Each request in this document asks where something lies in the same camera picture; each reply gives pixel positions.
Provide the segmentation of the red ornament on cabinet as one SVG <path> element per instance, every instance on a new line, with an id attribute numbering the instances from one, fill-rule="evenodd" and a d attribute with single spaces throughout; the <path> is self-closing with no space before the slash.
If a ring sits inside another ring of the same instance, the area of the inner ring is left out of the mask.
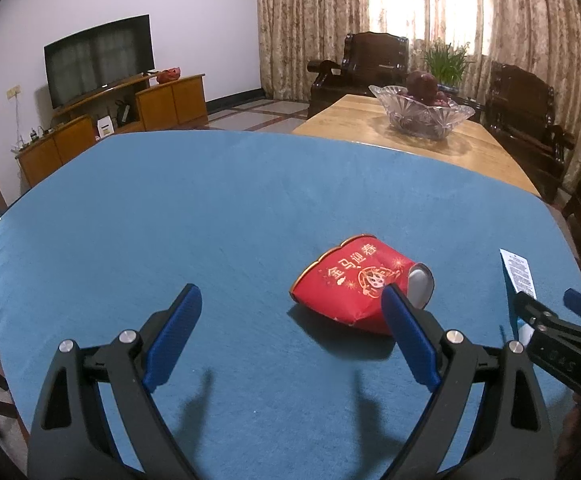
<path id="1" fill-rule="evenodd" d="M 177 81 L 181 77 L 181 68 L 173 67 L 169 70 L 162 70 L 157 76 L 158 84 L 169 84 L 169 82 Z"/>

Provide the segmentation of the green potted plant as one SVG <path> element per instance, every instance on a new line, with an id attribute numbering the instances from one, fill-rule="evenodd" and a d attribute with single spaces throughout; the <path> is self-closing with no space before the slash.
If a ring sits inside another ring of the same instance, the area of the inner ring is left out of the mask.
<path id="1" fill-rule="evenodd" d="M 461 84 L 469 59 L 469 44 L 445 44 L 441 40 L 432 42 L 425 52 L 425 64 L 428 73 L 440 84 L 447 87 L 458 87 Z"/>

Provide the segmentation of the dark red fruit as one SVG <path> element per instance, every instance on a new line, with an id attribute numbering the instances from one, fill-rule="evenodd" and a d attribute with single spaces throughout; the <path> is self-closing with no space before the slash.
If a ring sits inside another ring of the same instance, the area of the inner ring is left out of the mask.
<path id="1" fill-rule="evenodd" d="M 437 79 L 430 73 L 416 70 L 407 77 L 408 94 L 427 106 L 448 107 L 448 97 L 438 88 Z"/>

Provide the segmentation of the blue table cloth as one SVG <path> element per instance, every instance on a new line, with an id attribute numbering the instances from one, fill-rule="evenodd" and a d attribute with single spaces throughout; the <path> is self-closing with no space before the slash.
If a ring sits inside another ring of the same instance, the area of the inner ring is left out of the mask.
<path id="1" fill-rule="evenodd" d="M 155 401 L 202 478 L 379 478 L 428 391 L 390 339 L 289 296 L 358 234 L 426 264 L 429 310 L 476 344 L 512 336 L 503 250 L 562 318 L 565 290 L 581 289 L 548 207 L 472 171 L 290 134 L 113 136 L 0 221 L 0 355 L 21 418 L 61 341 L 108 344 L 195 284 L 202 315 Z"/>

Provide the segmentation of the orange wooden tv cabinet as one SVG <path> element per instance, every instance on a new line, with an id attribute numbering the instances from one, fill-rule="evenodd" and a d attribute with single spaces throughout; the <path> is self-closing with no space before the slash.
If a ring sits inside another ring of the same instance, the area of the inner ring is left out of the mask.
<path id="1" fill-rule="evenodd" d="M 32 188 L 98 141 L 96 122 L 112 117 L 115 133 L 199 126 L 208 119 L 202 74 L 158 84 L 159 74 L 138 75 L 54 110 L 51 127 L 33 131 L 15 158 Z"/>

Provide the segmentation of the beige patterned curtains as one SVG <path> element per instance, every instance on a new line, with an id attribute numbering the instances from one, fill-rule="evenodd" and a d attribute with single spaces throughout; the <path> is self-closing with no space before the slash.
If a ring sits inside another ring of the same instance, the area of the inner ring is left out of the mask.
<path id="1" fill-rule="evenodd" d="M 556 120 L 575 138 L 564 184 L 581 178 L 581 0 L 257 0 L 260 76 L 266 94 L 304 100 L 307 65 L 340 60 L 350 32 L 388 32 L 409 42 L 421 68 L 435 42 L 464 48 L 461 91 L 484 99 L 493 63 L 527 70 L 553 87 Z"/>

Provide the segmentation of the black flat television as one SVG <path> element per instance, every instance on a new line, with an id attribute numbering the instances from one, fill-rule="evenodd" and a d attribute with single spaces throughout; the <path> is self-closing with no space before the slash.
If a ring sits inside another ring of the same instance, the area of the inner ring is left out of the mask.
<path id="1" fill-rule="evenodd" d="M 124 18 L 44 47 L 48 92 L 59 108 L 110 84 L 155 68 L 147 14 Z"/>

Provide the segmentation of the glass fruit bowl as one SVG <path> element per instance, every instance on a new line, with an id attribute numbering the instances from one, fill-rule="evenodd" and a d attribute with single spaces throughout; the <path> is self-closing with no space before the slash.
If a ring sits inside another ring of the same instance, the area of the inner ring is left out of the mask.
<path id="1" fill-rule="evenodd" d="M 455 127 L 476 113 L 473 107 L 452 100 L 447 106 L 426 105 L 409 96 L 405 87 L 371 84 L 369 90 L 382 104 L 389 123 L 399 132 L 417 138 L 445 140 Z"/>

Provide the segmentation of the red snack bag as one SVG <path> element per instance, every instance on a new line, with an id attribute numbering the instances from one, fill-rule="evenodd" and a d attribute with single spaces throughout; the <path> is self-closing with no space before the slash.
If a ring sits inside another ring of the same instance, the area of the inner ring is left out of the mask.
<path id="1" fill-rule="evenodd" d="M 381 296 L 391 284 L 397 285 L 417 309 L 427 306 L 435 289 L 428 266 L 405 257 L 374 235 L 360 234 L 307 266 L 289 295 L 334 322 L 387 335 Z"/>

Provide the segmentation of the white router box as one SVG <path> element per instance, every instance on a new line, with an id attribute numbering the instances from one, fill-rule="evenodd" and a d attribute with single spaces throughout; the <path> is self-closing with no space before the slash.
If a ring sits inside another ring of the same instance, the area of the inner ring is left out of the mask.
<path id="1" fill-rule="evenodd" d="M 112 117 L 105 116 L 96 122 L 98 136 L 103 139 L 115 133 L 115 127 L 112 123 Z"/>

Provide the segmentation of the white cream tube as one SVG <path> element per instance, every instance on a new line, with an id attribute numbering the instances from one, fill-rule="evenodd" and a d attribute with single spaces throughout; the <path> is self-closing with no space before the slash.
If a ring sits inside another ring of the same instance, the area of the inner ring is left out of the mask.
<path id="1" fill-rule="evenodd" d="M 504 269 L 505 286 L 507 286 L 507 301 L 509 302 L 513 335 L 521 344 L 527 346 L 533 336 L 533 328 L 516 314 L 514 299 L 519 292 L 525 292 L 526 295 L 536 299 L 535 283 L 526 258 L 503 248 L 500 248 L 499 252 Z"/>

